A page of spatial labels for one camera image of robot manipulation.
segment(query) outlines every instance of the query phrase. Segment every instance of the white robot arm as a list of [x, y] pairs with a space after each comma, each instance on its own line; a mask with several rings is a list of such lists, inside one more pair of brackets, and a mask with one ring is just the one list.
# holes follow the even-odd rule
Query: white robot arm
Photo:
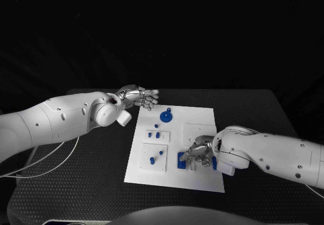
[[231, 126], [213, 139], [197, 137], [181, 160], [195, 158], [204, 166], [210, 166], [210, 152], [215, 157], [217, 170], [230, 176], [234, 168], [247, 168], [251, 161], [263, 172], [324, 188], [324, 148], [319, 144]]
[[156, 103], [158, 90], [135, 85], [116, 94], [92, 92], [54, 97], [24, 111], [0, 116], [0, 163], [20, 151], [69, 141], [115, 120], [125, 126], [132, 105], [148, 110]]

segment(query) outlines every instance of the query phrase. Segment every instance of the white panel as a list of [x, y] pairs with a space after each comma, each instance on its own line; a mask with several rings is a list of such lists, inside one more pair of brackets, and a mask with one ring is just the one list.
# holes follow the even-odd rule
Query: white panel
[[182, 125], [182, 144], [184, 146], [191, 146], [195, 137], [201, 135], [215, 136], [217, 129], [215, 126], [198, 125], [198, 124], [184, 124]]
[[[159, 114], [166, 110], [166, 108], [171, 109], [172, 120], [168, 123], [164, 123], [159, 120]], [[139, 108], [123, 182], [224, 192], [223, 176], [218, 171], [213, 170], [213, 166], [202, 167], [201, 163], [195, 162], [194, 171], [191, 172], [189, 162], [187, 162], [187, 169], [177, 169], [177, 153], [187, 151], [187, 146], [184, 146], [184, 124], [204, 124], [214, 127], [213, 109], [171, 105], [155, 105], [151, 111], [142, 107]], [[146, 143], [142, 135], [146, 130], [152, 129], [153, 131], [169, 132], [165, 173], [146, 172], [138, 169], [141, 147], [142, 144]]]
[[143, 140], [143, 142], [168, 144], [168, 142], [169, 142], [169, 132], [162, 132], [162, 131], [158, 131], [158, 130], [145, 130], [142, 140]]
[[166, 145], [143, 144], [139, 151], [138, 169], [148, 173], [165, 173]]

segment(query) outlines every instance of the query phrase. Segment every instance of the dark table surface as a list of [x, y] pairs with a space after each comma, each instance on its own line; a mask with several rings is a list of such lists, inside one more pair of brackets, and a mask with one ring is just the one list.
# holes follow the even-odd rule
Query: dark table surface
[[[74, 89], [67, 94], [112, 89]], [[269, 90], [159, 90], [161, 105], [214, 109], [220, 131], [238, 125], [259, 132], [296, 137], [285, 112]], [[41, 177], [21, 179], [8, 203], [11, 225], [35, 225], [48, 219], [113, 220], [156, 206], [182, 205], [234, 213], [264, 223], [324, 224], [324, 199], [305, 187], [266, 174], [249, 164], [234, 176], [223, 175], [224, 194], [123, 183], [138, 107], [128, 109], [132, 119], [116, 122], [80, 136], [74, 152], [61, 166]], [[50, 170], [67, 156], [76, 139], [24, 171], [24, 176]], [[57, 144], [40, 146], [31, 162]]]

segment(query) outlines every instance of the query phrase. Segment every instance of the robotic hand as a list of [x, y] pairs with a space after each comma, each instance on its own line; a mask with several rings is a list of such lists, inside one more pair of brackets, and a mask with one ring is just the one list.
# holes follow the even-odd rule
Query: robotic hand
[[179, 161], [194, 159], [208, 167], [211, 156], [217, 171], [230, 176], [251, 161], [263, 172], [324, 188], [324, 146], [319, 144], [231, 126], [214, 137], [198, 136]]
[[128, 85], [115, 94], [92, 92], [47, 99], [24, 111], [0, 116], [0, 163], [20, 151], [69, 141], [93, 128], [117, 121], [125, 126], [125, 109], [139, 105], [151, 110], [158, 90]]

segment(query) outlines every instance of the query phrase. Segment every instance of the blue object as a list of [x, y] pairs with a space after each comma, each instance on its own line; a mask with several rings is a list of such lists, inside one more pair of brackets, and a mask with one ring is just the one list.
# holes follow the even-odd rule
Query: blue object
[[215, 162], [215, 157], [214, 156], [211, 157], [211, 160], [213, 160], [213, 170], [217, 170], [217, 162]]
[[177, 168], [178, 169], [185, 169], [185, 161], [179, 161], [179, 157], [184, 154], [184, 152], [177, 153]]
[[171, 120], [172, 120], [172, 115], [171, 115], [171, 109], [166, 108], [166, 111], [164, 111], [161, 114], [159, 114], [159, 120], [164, 122], [164, 123], [168, 123]]

